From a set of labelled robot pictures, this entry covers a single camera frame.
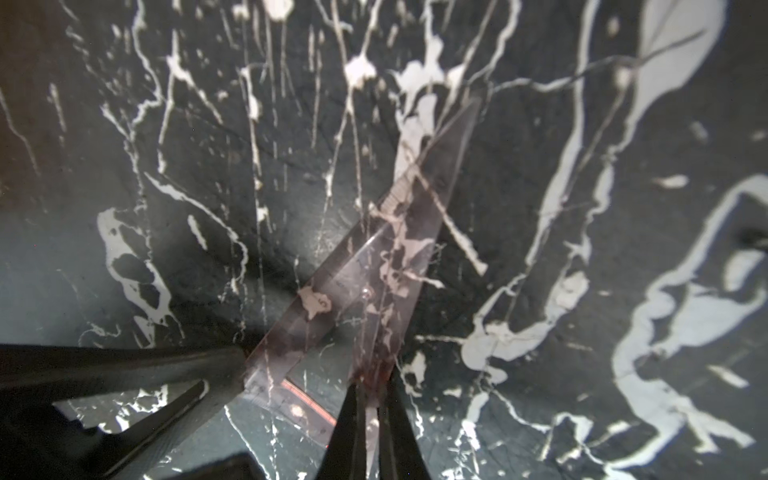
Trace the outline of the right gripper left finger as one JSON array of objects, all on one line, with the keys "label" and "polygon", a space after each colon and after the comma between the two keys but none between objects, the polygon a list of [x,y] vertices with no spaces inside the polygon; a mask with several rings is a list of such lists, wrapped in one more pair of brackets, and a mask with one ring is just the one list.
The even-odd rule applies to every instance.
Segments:
[{"label": "right gripper left finger", "polygon": [[333,430],[316,480],[364,480],[367,478],[366,395],[352,383]]}]

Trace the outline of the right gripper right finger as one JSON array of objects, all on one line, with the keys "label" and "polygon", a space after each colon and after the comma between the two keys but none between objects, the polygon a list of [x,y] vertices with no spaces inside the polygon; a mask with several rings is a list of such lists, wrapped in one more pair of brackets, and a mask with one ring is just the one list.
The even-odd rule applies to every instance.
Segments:
[{"label": "right gripper right finger", "polygon": [[379,420],[379,478],[430,480],[427,465],[410,419],[397,391],[398,371],[384,387],[377,410]]}]

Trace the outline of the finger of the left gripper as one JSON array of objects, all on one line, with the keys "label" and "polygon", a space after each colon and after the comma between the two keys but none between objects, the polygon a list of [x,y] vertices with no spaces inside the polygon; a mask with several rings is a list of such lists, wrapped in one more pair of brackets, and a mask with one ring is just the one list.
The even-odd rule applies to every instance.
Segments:
[{"label": "finger of the left gripper", "polygon": [[[4,479],[139,479],[244,388],[236,346],[155,349],[4,344]],[[116,432],[69,415],[68,402],[100,406],[167,390],[159,405]]]}]

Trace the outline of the dark pink triangle ruler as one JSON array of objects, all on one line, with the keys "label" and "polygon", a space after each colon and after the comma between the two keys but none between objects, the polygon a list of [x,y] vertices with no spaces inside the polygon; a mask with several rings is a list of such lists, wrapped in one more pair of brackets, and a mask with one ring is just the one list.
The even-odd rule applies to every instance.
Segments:
[{"label": "dark pink triangle ruler", "polygon": [[362,387],[366,408],[380,404],[448,222],[480,107],[478,98],[466,102],[297,291],[246,361],[244,399],[327,442],[334,418],[288,376],[354,310],[348,381]]}]

